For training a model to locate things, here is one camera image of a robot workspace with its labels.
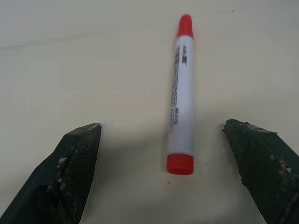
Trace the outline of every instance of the red marker cap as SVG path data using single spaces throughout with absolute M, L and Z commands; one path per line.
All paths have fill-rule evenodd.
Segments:
M 167 157 L 166 169 L 171 174 L 193 174 L 194 158 L 189 155 L 172 154 Z
M 187 35 L 193 38 L 192 32 L 192 20 L 190 15 L 182 15 L 181 20 L 179 21 L 178 35 L 177 37 Z

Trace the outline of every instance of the marker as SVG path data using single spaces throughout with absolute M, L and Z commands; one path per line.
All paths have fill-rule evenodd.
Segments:
M 190 175 L 194 165 L 194 87 L 193 32 L 189 15 L 183 15 L 179 22 L 175 52 L 166 168 L 172 174 Z

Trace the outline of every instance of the white table surface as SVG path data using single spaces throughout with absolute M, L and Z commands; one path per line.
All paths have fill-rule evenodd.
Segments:
M 219 124 L 299 152 L 296 0 L 2 0 L 0 215 L 76 127 L 101 122 L 82 224 L 264 224 Z M 193 19 L 195 172 L 165 172 L 180 16 Z

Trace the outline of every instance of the white marker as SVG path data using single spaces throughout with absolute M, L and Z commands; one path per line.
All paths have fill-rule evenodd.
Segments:
M 189 15 L 183 15 L 180 20 L 175 50 L 167 171 L 190 175 L 194 164 L 194 87 L 193 32 Z

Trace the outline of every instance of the whiteboard marker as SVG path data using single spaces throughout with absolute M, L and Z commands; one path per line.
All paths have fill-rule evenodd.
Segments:
M 193 32 L 186 14 L 179 22 L 175 53 L 167 171 L 190 175 L 194 165 Z

